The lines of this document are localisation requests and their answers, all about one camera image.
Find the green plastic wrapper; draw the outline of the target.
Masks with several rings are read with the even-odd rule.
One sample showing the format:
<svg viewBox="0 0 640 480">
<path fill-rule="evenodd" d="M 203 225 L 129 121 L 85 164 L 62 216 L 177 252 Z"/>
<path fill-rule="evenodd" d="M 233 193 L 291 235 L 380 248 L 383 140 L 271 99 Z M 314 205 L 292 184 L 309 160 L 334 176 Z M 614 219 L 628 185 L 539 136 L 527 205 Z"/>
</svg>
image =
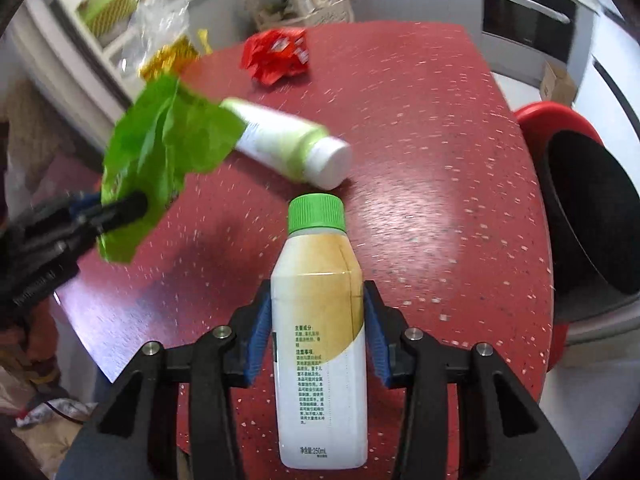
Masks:
<svg viewBox="0 0 640 480">
<path fill-rule="evenodd" d="M 165 74 L 148 82 L 116 124 L 103 159 L 101 200 L 142 192 L 145 215 L 100 236 L 103 260 L 130 263 L 184 187 L 187 174 L 207 174 L 234 150 L 246 129 L 235 112 Z"/>
</svg>

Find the white yellow bottle green cap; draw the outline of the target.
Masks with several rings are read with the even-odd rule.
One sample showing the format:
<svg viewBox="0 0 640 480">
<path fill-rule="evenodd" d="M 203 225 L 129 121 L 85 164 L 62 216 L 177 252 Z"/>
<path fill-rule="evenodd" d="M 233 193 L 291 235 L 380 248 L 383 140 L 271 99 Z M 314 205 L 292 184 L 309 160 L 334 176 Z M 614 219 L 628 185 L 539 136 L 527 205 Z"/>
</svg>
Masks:
<svg viewBox="0 0 640 480">
<path fill-rule="evenodd" d="M 336 196 L 288 206 L 288 238 L 270 276 L 281 462 L 344 470 L 368 456 L 363 278 Z"/>
</svg>

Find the green white lotion tube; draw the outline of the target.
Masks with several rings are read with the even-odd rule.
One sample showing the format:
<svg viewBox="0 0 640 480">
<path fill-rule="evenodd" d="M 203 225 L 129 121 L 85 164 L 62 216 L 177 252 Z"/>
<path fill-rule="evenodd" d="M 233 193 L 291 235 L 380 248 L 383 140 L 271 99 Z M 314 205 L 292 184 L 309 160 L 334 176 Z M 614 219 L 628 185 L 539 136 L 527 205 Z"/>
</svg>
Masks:
<svg viewBox="0 0 640 480">
<path fill-rule="evenodd" d="M 255 162 L 325 191 L 347 179 L 352 147 L 325 126 L 237 98 L 224 99 L 221 106 L 246 123 L 235 149 Z"/>
</svg>

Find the red snack wrapper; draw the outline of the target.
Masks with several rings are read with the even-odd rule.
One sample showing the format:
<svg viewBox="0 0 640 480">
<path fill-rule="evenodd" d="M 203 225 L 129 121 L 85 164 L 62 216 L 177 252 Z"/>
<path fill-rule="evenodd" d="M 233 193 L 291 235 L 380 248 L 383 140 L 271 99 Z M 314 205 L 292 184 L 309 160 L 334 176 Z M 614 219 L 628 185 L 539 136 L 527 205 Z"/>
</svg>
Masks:
<svg viewBox="0 0 640 480">
<path fill-rule="evenodd" d="M 265 87 L 309 72 L 306 29 L 282 27 L 250 36 L 243 46 L 240 67 Z"/>
</svg>

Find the gold foil bag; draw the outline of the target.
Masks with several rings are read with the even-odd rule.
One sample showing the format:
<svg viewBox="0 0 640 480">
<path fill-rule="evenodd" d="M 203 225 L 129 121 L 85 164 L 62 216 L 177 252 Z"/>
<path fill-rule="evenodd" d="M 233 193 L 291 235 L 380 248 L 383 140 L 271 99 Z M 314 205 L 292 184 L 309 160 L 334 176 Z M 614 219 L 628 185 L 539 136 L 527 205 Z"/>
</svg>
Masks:
<svg viewBox="0 0 640 480">
<path fill-rule="evenodd" d="M 145 61 L 139 70 L 139 75 L 145 82 L 149 82 L 163 74 L 178 74 L 199 56 L 200 52 L 195 49 L 191 40 L 186 35 L 182 35 L 172 44 L 161 47 Z"/>
</svg>

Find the green woven basket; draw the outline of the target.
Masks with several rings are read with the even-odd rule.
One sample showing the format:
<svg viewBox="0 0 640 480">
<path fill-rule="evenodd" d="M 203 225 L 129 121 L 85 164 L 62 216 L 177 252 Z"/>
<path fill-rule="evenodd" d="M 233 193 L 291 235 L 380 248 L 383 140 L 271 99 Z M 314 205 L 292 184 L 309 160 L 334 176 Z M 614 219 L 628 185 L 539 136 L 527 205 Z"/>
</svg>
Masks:
<svg viewBox="0 0 640 480">
<path fill-rule="evenodd" d="M 77 13 L 96 38 L 107 35 L 115 25 L 128 20 L 137 9 L 137 0 L 85 0 Z"/>
</svg>

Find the clear plastic bag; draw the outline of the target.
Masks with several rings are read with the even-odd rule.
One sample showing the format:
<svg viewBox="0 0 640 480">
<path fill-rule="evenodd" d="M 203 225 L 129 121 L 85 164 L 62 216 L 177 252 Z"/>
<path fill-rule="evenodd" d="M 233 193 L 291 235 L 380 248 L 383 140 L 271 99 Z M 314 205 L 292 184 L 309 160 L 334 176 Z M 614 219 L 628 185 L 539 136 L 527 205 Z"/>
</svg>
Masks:
<svg viewBox="0 0 640 480">
<path fill-rule="evenodd" d="M 188 34 L 189 3 L 184 0 L 142 0 L 131 20 L 132 38 L 122 47 L 117 67 L 132 76 L 163 48 Z"/>
</svg>

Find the red bin black liner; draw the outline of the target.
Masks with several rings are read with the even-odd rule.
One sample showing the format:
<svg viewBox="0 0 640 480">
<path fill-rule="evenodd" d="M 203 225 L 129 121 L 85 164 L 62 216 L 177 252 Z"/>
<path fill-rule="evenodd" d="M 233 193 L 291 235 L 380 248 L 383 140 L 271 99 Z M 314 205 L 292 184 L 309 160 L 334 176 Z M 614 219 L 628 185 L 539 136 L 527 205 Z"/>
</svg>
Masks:
<svg viewBox="0 0 640 480">
<path fill-rule="evenodd" d="M 562 359 L 570 324 L 639 297 L 639 193 L 586 118 L 552 101 L 515 113 L 535 166 L 553 274 L 549 363 Z"/>
</svg>

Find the small cardboard box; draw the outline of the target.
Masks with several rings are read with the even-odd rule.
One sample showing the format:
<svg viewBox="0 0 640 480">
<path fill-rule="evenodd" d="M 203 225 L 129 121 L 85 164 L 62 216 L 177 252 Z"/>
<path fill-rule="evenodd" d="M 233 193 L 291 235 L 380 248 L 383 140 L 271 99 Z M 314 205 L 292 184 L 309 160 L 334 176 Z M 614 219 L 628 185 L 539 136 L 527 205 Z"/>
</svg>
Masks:
<svg viewBox="0 0 640 480">
<path fill-rule="evenodd" d="M 549 62 L 544 63 L 544 76 L 539 93 L 543 101 L 551 101 L 571 107 L 577 96 L 578 87 L 565 67 Z"/>
</svg>

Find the built-in black oven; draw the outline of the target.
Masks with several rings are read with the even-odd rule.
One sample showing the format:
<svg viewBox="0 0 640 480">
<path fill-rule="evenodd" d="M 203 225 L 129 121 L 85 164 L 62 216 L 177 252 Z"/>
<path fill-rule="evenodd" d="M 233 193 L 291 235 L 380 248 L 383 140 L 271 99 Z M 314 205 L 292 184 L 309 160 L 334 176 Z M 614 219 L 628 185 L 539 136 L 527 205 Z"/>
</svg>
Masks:
<svg viewBox="0 0 640 480">
<path fill-rule="evenodd" d="M 483 29 L 566 63 L 576 13 L 572 0 L 484 0 Z"/>
</svg>

